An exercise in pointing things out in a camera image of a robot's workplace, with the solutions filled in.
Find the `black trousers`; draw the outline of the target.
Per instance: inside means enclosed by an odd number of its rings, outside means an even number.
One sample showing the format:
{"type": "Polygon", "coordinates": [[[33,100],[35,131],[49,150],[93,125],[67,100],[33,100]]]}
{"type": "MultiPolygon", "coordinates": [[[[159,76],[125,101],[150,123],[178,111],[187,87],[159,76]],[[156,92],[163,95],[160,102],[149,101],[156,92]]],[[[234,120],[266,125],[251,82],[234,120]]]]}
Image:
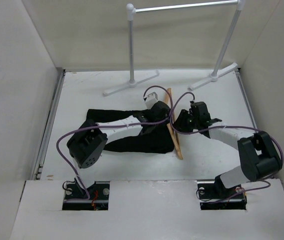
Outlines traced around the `black trousers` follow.
{"type": "MultiPolygon", "coordinates": [[[[86,118],[96,123],[107,123],[125,119],[137,113],[138,110],[108,110],[89,109],[86,118]]],[[[125,153],[154,153],[166,154],[174,150],[174,143],[166,125],[158,125],[149,134],[129,136],[112,142],[105,146],[106,151],[125,153]]]]}

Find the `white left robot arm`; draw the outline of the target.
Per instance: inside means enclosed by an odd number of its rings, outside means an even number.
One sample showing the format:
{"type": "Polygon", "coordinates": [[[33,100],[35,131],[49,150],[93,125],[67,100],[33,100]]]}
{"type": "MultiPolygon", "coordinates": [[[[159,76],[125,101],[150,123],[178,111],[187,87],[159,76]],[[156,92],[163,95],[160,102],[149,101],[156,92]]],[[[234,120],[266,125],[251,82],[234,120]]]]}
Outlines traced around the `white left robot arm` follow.
{"type": "Polygon", "coordinates": [[[166,154],[174,149],[166,126],[170,111],[162,101],[145,110],[89,109],[66,146],[80,169],[93,166],[103,151],[166,154]]]}

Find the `wooden clothes hanger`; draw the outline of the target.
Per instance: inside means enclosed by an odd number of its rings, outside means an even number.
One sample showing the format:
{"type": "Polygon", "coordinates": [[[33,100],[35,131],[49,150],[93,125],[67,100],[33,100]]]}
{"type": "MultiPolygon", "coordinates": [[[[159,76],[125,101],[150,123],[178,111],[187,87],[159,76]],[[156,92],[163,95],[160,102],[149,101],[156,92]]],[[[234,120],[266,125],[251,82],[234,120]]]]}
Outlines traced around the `wooden clothes hanger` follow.
{"type": "MultiPolygon", "coordinates": [[[[167,94],[165,96],[165,99],[164,99],[164,103],[168,103],[169,100],[170,100],[170,96],[171,96],[171,88],[168,88],[167,89],[167,94]]],[[[177,157],[180,159],[180,160],[183,160],[183,155],[182,155],[182,152],[181,152],[181,148],[180,148],[180,143],[179,143],[179,137],[178,137],[178,134],[176,132],[174,132],[174,130],[172,129],[171,125],[170,124],[167,124],[167,128],[169,130],[169,133],[170,133],[170,136],[171,136],[171,139],[173,141],[173,144],[174,144],[174,148],[175,148],[175,151],[176,151],[176,154],[177,154],[177,157]]]]}

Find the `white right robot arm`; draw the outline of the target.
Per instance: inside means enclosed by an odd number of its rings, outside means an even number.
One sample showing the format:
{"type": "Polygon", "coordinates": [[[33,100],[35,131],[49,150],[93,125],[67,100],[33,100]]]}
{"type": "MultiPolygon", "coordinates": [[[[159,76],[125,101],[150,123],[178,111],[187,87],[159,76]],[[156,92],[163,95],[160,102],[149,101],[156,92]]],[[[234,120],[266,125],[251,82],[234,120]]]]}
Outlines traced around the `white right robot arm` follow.
{"type": "Polygon", "coordinates": [[[213,190],[220,202],[244,192],[241,184],[264,181],[283,168],[283,152],[267,132],[247,126],[225,125],[221,119],[211,118],[203,101],[192,101],[190,109],[182,110],[172,127],[180,134],[200,133],[238,151],[239,166],[214,179],[213,190]]]}

